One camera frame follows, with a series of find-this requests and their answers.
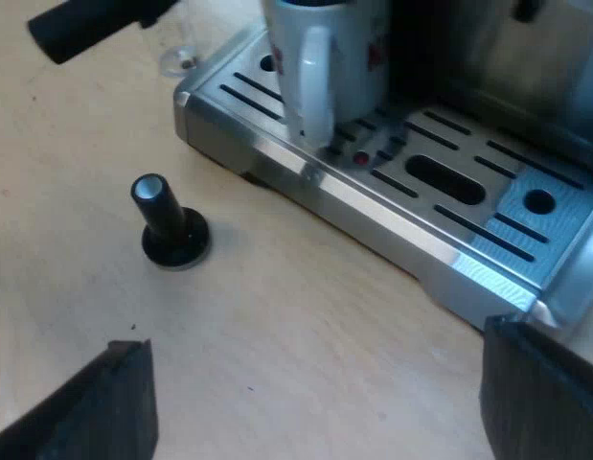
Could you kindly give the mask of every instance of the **black object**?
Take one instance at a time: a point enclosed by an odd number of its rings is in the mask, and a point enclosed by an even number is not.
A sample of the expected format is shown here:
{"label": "black object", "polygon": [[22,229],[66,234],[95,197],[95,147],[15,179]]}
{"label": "black object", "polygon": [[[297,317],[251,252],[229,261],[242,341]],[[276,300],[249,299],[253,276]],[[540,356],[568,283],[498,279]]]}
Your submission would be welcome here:
{"label": "black object", "polygon": [[155,24],[177,0],[68,0],[28,22],[36,44],[61,64],[132,22]]}
{"label": "black object", "polygon": [[481,415],[496,460],[593,459],[593,365],[525,323],[489,318]]}
{"label": "black object", "polygon": [[197,211],[179,205],[163,176],[139,177],[130,193],[147,222],[143,250],[153,262],[183,269],[204,258],[211,245],[207,221]]}
{"label": "black object", "polygon": [[149,460],[157,441],[151,344],[110,342],[0,433],[0,459]]}
{"label": "black object", "polygon": [[513,19],[523,23],[533,22],[544,5],[545,0],[518,0],[513,8]]}

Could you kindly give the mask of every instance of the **stainless steel drip tray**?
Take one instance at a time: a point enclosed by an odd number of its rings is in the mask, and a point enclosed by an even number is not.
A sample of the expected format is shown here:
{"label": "stainless steel drip tray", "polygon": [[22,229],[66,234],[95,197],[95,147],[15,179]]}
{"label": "stainless steel drip tray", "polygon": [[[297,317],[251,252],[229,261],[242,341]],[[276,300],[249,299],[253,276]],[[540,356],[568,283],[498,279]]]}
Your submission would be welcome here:
{"label": "stainless steel drip tray", "polygon": [[593,176],[497,126],[391,103],[311,151],[289,139],[266,32],[235,36],[174,93],[178,135],[413,273],[478,328],[570,328],[593,302]]}

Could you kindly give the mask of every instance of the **espresso machine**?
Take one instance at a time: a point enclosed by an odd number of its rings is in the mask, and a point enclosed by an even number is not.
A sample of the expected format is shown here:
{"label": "espresso machine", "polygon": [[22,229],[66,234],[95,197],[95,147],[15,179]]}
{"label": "espresso machine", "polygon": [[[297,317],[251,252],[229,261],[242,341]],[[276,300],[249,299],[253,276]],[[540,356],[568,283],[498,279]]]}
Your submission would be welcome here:
{"label": "espresso machine", "polygon": [[[174,3],[69,0],[30,29],[62,62]],[[262,18],[178,84],[176,133],[473,326],[570,332],[593,304],[593,1],[394,0],[390,30],[387,101],[327,147],[290,136]]]}

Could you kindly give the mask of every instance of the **black tamper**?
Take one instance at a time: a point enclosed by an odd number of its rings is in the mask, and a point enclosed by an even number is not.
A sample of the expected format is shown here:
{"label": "black tamper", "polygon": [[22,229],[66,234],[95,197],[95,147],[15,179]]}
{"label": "black tamper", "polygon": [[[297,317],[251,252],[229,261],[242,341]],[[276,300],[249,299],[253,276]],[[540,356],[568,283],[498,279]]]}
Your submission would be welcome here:
{"label": "black tamper", "polygon": [[142,241],[147,257],[175,270],[204,259],[211,245],[209,225],[197,211],[179,205],[163,176],[139,177],[130,193],[147,222]]}

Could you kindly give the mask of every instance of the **wooden table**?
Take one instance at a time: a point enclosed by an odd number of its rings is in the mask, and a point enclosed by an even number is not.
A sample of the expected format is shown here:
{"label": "wooden table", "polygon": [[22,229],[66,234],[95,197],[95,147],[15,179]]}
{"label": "wooden table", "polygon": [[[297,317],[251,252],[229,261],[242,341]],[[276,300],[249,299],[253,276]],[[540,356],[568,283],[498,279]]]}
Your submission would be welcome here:
{"label": "wooden table", "polygon": [[[210,53],[260,14],[200,0]],[[0,0],[0,429],[111,339],[151,338],[156,459],[490,459],[481,335],[418,282],[184,145],[137,26],[63,66]],[[129,187],[158,172],[210,221],[202,265],[140,246]],[[593,313],[572,342],[593,359]]]}

